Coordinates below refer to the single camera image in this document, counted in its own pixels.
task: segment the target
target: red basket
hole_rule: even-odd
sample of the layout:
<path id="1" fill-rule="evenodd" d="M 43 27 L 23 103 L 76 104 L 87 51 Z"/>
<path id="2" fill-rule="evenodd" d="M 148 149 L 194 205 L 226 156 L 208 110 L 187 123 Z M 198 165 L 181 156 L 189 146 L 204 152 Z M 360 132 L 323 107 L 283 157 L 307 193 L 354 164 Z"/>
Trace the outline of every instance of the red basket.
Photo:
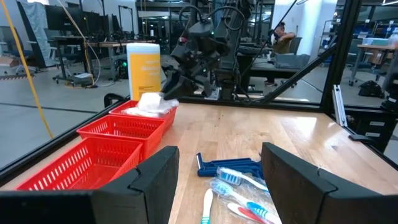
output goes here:
<path id="1" fill-rule="evenodd" d="M 86 138 L 17 190 L 98 189 L 135 168 L 141 142 Z"/>
<path id="2" fill-rule="evenodd" d="M 129 100 L 125 103 L 123 103 L 122 105 L 118 106 L 117 108 L 111 110 L 109 112 L 109 114 L 114 114 L 114 115 L 123 115 L 123 116 L 133 116 L 133 117 L 138 117 L 138 118 L 142 118 L 142 116 L 138 116 L 138 115 L 130 115 L 130 114 L 126 114 L 124 112 L 125 109 L 128 108 L 133 108 L 138 104 L 138 101 L 134 101 L 134 100 Z M 161 118 L 151 118 L 151 119 L 161 119 L 164 120 L 164 133 L 166 133 L 167 130 L 169 130 L 169 128 L 173 125 L 174 123 L 174 118 L 175 118 L 175 112 L 177 111 L 177 108 L 173 108 L 170 110 L 170 112 L 161 117 Z"/>
<path id="3" fill-rule="evenodd" d="M 142 142 L 140 162 L 156 150 L 162 140 L 164 121 L 130 116 L 107 115 L 77 130 L 82 138 L 102 137 Z"/>

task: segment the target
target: white cloth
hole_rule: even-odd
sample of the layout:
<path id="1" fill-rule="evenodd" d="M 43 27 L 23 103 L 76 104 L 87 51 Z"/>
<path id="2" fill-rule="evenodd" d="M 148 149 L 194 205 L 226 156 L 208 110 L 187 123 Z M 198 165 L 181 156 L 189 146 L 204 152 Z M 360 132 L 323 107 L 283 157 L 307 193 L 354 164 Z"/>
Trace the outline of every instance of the white cloth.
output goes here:
<path id="1" fill-rule="evenodd" d="M 161 93 L 144 93 L 135 108 L 124 110 L 126 114 L 159 118 L 177 107 L 177 100 L 164 100 Z"/>

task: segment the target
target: concrete floor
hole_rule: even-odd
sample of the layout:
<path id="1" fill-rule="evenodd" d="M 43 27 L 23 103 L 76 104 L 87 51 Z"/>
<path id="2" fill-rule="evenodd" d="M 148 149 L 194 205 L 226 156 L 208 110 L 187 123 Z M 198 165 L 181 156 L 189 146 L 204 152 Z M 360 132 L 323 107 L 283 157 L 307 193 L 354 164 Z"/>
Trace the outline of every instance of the concrete floor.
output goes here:
<path id="1" fill-rule="evenodd" d="M 71 72 L 81 70 L 81 65 L 71 68 Z M 327 71 L 328 68 L 314 69 L 303 80 L 300 80 L 295 88 L 289 88 L 281 96 L 320 102 Z M 107 93 L 116 93 L 122 96 L 129 94 L 127 80 L 116 82 L 114 85 L 104 88 L 73 89 L 67 88 L 63 83 L 58 85 L 52 80 L 57 72 L 57 70 L 42 72 L 36 74 L 33 79 L 40 104 L 49 108 L 44 110 L 44 114 L 54 135 L 61 134 L 89 118 L 93 113 L 101 111 L 104 108 L 103 97 Z M 374 79 L 374 76 L 358 72 L 357 78 L 362 81 L 356 83 L 355 86 L 348 86 L 350 72 L 350 70 L 345 71 L 341 83 L 345 104 L 358 105 L 358 103 L 362 103 L 366 106 L 379 106 L 382 99 L 358 96 L 358 85 L 362 81 Z M 103 79 L 98 84 L 109 83 L 106 79 L 108 75 L 109 70 L 103 70 Z M 275 89 L 274 87 L 264 87 L 264 80 L 265 78 L 251 78 L 251 83 L 256 85 L 256 90 L 264 90 L 264 93 Z M 22 106 L 5 105 L 5 103 Z M 3 127 L 0 129 L 0 167 L 50 139 L 38 110 L 29 108 L 29 106 L 35 106 L 35 101 L 27 79 L 0 80 L 0 124 Z M 388 150 L 386 150 L 386 153 L 388 152 L 396 162 L 398 162 L 397 146 L 398 141 L 392 141 Z"/>

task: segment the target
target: wooden table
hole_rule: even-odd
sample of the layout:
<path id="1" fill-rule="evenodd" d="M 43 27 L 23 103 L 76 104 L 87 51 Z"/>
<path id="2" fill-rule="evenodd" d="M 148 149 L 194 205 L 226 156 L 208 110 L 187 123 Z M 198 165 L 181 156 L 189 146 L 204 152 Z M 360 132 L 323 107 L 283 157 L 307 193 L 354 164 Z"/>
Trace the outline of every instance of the wooden table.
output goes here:
<path id="1" fill-rule="evenodd" d="M 349 81 L 348 81 L 348 84 L 350 86 L 354 85 L 355 76 L 356 76 L 356 72 L 358 71 L 359 62 L 362 60 L 363 54 L 365 53 L 366 50 L 373 49 L 373 50 L 386 51 L 386 53 L 384 54 L 384 58 L 382 59 L 382 62 L 385 61 L 385 59 L 386 59 L 386 57 L 388 55 L 388 52 L 390 52 L 391 50 L 395 50 L 394 46 L 390 46 L 390 45 L 389 46 L 378 46 L 378 45 L 364 45 L 364 44 L 358 44 L 358 49 L 359 49 L 358 50 L 358 57 L 356 58 L 355 65 L 354 65 L 354 67 L 352 69 L 351 76 L 350 76 Z M 386 79 L 384 80 L 384 84 L 382 86 L 382 90 L 383 91 L 386 90 L 386 84 L 388 83 L 388 80 L 390 80 L 390 78 L 391 78 L 392 69 L 394 68 L 393 61 L 394 61 L 395 58 L 397 58 L 397 51 L 394 51 L 394 55 L 392 57 L 392 62 L 390 64 L 390 66 L 389 66 L 389 69 L 388 69 L 388 72 L 387 72 L 387 75 L 386 75 Z"/>
<path id="2" fill-rule="evenodd" d="M 196 153 L 201 152 L 205 161 L 237 157 L 258 160 L 261 144 L 266 141 L 363 187 L 381 194 L 398 194 L 398 172 L 363 144 L 349 140 L 348 135 L 321 113 L 181 104 L 174 125 L 158 147 L 180 149 L 178 185 L 169 223 L 200 223 L 209 178 L 197 176 Z M 72 141 L 1 190 L 14 189 L 78 141 Z M 244 223 L 230 215 L 216 197 L 211 222 Z"/>

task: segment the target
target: cable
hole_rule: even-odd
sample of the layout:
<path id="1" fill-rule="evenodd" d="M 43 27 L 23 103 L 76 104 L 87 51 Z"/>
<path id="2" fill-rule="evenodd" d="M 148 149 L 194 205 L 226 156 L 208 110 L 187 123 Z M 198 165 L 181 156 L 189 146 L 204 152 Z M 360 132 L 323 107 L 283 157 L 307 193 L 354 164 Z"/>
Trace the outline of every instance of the cable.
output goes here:
<path id="1" fill-rule="evenodd" d="M 0 0 L 0 1 L 1 1 L 2 8 L 4 9 L 4 13 L 6 15 L 8 24 L 10 25 L 10 28 L 11 28 L 11 31 L 12 31 L 12 36 L 14 37 L 14 40 L 15 40 L 15 42 L 17 44 L 19 56 L 21 57 L 22 64 L 24 65 L 24 69 L 26 71 L 26 76 L 27 76 L 27 79 L 29 80 L 30 89 L 32 90 L 33 97 L 35 98 L 35 103 L 36 103 L 37 109 L 39 109 L 40 117 L 42 118 L 42 121 L 44 123 L 44 126 L 45 126 L 50 138 L 54 138 L 54 135 L 52 134 L 52 132 L 50 130 L 49 124 L 47 124 L 47 121 L 45 120 L 43 109 L 42 109 L 42 107 L 40 105 L 39 97 L 37 96 L 35 86 L 33 85 L 32 76 L 30 75 L 30 71 L 29 71 L 29 69 L 27 67 L 25 56 L 24 56 L 24 53 L 22 51 L 21 43 L 19 42 L 18 35 L 17 35 L 16 31 L 15 31 L 14 25 L 12 24 L 10 15 L 9 15 L 7 7 L 6 7 L 6 3 L 4 3 L 4 0 Z"/>
<path id="2" fill-rule="evenodd" d="M 274 30 L 276 30 L 276 28 L 279 26 L 279 24 L 281 22 L 283 22 L 283 20 L 285 19 L 285 17 L 287 16 L 287 14 L 290 12 L 290 10 L 293 8 L 294 4 L 296 4 L 297 0 L 294 0 L 294 2 L 292 3 L 292 5 L 289 7 L 289 9 L 287 10 L 287 12 L 285 13 L 285 15 L 280 19 L 280 21 L 277 23 L 276 27 L 274 28 Z M 258 53 L 256 54 L 256 56 L 254 56 L 254 60 L 261 54 L 262 50 L 264 49 L 264 47 L 267 45 L 267 42 L 269 41 L 269 39 L 271 38 L 271 35 L 268 36 L 267 40 L 264 42 L 264 44 L 262 45 L 261 49 L 258 51 Z M 251 66 L 253 65 L 254 60 L 251 61 L 251 63 L 249 64 L 249 66 L 243 71 L 242 73 L 242 77 L 245 76 L 245 74 L 247 74 L 248 71 L 250 71 Z"/>
<path id="3" fill-rule="evenodd" d="M 81 37 L 83 38 L 83 40 L 84 40 L 84 42 L 85 42 L 85 46 L 86 46 L 86 44 L 88 43 L 88 41 L 87 41 L 86 37 L 83 35 L 83 33 L 81 32 L 81 30 L 79 29 L 79 27 L 77 26 L 75 20 L 73 20 L 72 16 L 69 14 L 69 12 L 68 12 L 67 9 L 65 8 L 65 6 L 60 2 L 60 0 L 57 0 L 57 2 L 61 5 L 61 7 L 62 7 L 63 10 L 65 11 L 66 15 L 68 16 L 69 20 L 72 22 L 72 24 L 75 26 L 75 28 L 77 29 L 77 31 L 79 32 L 79 34 L 80 34 Z M 101 66 L 101 61 L 100 61 L 100 59 L 98 58 L 98 56 L 97 56 L 97 54 L 95 53 L 95 51 L 94 51 L 94 49 L 92 48 L 92 46 L 91 46 L 90 44 L 88 44 L 88 46 L 89 46 L 89 48 L 91 49 L 91 51 L 93 51 L 94 56 L 96 57 L 96 59 L 97 59 L 97 61 L 98 61 L 98 66 L 99 66 L 99 71 L 98 71 L 97 79 L 94 81 L 94 83 L 93 83 L 93 85 L 92 85 L 92 86 L 94 86 L 94 85 L 98 82 L 98 80 L 100 79 L 100 76 L 101 76 L 101 68 L 102 68 L 102 66 Z"/>

